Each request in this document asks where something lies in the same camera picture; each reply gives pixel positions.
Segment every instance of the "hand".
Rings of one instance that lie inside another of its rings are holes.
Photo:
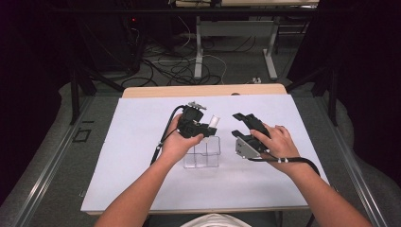
[[[269,148],[270,154],[277,158],[294,158],[300,157],[298,149],[292,141],[291,135],[284,126],[270,127],[263,124],[270,133],[270,138],[260,131],[251,130],[251,135],[260,140],[266,147]],[[261,157],[264,159],[271,159],[267,153],[262,153]],[[275,163],[270,162],[272,166],[278,170],[289,174],[296,166],[302,165],[300,163]]]
[[[171,121],[166,135],[169,135],[172,131],[173,132],[165,140],[162,148],[162,154],[159,157],[159,159],[170,162],[172,165],[180,161],[190,148],[200,143],[203,139],[203,134],[199,134],[195,137],[187,139],[182,137],[177,132],[177,125],[180,117],[181,114],[177,114]]]

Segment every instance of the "forearm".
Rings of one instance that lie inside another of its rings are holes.
[[[294,171],[288,176],[303,194],[321,226],[372,226],[359,211],[306,164],[302,164],[299,171]]]
[[[172,164],[156,161],[99,218],[96,226],[142,226]]]

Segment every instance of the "white shirt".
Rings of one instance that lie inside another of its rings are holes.
[[[251,225],[229,215],[210,214],[188,221],[181,227],[251,227]]]

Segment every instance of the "wire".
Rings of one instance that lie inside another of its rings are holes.
[[[268,162],[268,163],[306,163],[308,164],[310,167],[313,168],[313,170],[319,175],[321,176],[321,173],[319,172],[319,169],[316,167],[316,165],[303,157],[293,157],[293,158],[277,158],[274,157],[272,154],[266,152],[266,154],[268,154],[269,156],[271,156],[271,159],[248,159],[249,161],[253,161],[253,162]]]
[[[167,121],[167,125],[166,125],[166,128],[165,128],[165,131],[163,132],[162,138],[160,139],[159,145],[158,145],[158,146],[156,147],[156,149],[154,150],[153,157],[151,158],[151,161],[150,161],[150,165],[152,165],[152,164],[156,161],[157,156],[159,156],[159,152],[160,152],[160,149],[161,149],[162,146],[163,146],[164,141],[168,138],[168,136],[171,135],[172,132],[174,132],[174,131],[176,130],[176,129],[175,129],[175,130],[171,131],[171,132],[168,134],[168,136],[166,136],[167,131],[168,131],[168,128],[170,127],[171,121],[173,120],[173,117],[174,117],[175,113],[176,113],[179,109],[184,109],[184,108],[186,108],[186,107],[183,106],[183,105],[178,106],[178,107],[176,107],[176,108],[174,109],[174,111],[171,113],[171,116],[170,116],[170,118],[169,118],[168,121]]]

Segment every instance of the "black curtain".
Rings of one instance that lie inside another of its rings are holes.
[[[354,124],[354,151],[401,185],[401,6],[378,0],[319,5],[344,7],[353,12],[314,17],[288,78],[296,82],[320,66],[337,67],[338,98]]]
[[[61,105],[68,70],[30,1],[0,3],[0,203],[26,170]]]

